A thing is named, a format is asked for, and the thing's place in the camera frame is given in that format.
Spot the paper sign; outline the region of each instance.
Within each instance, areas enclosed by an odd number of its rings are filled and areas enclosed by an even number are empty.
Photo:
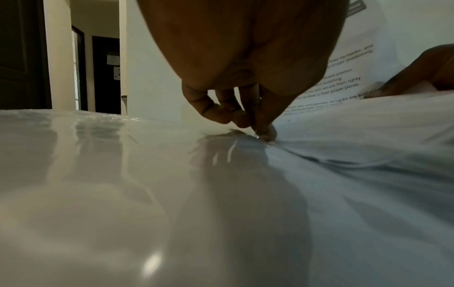
[[[107,65],[119,66],[120,56],[107,55]]]
[[[113,71],[114,71],[113,72],[113,79],[119,81],[121,79],[120,78],[120,67],[114,67]]]

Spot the hand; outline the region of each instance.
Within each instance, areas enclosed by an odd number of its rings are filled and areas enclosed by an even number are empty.
[[[251,126],[266,141],[276,138],[272,122],[324,76],[349,6],[349,0],[138,3],[189,103],[209,120]]]
[[[454,44],[437,46],[423,52],[377,93],[364,98],[401,95],[422,81],[430,82],[440,91],[454,89]]]

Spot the dark door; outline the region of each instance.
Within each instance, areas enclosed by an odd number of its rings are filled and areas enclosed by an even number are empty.
[[[51,107],[43,0],[0,0],[0,109]]]
[[[120,39],[93,36],[95,109],[98,113],[122,113]]]

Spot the white paper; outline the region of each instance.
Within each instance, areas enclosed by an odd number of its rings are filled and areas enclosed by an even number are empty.
[[[374,0],[351,1],[350,13],[325,77],[275,121],[280,127],[308,112],[362,99],[402,69],[383,13]]]
[[[119,66],[120,56],[107,55],[107,65]]]
[[[114,80],[121,80],[121,77],[120,77],[120,67],[114,67],[113,68],[113,79]]]

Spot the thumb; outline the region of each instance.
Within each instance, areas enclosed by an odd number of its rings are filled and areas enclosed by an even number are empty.
[[[430,56],[422,53],[410,66],[387,81],[376,93],[364,98],[401,95],[424,80],[429,80],[438,70]]]

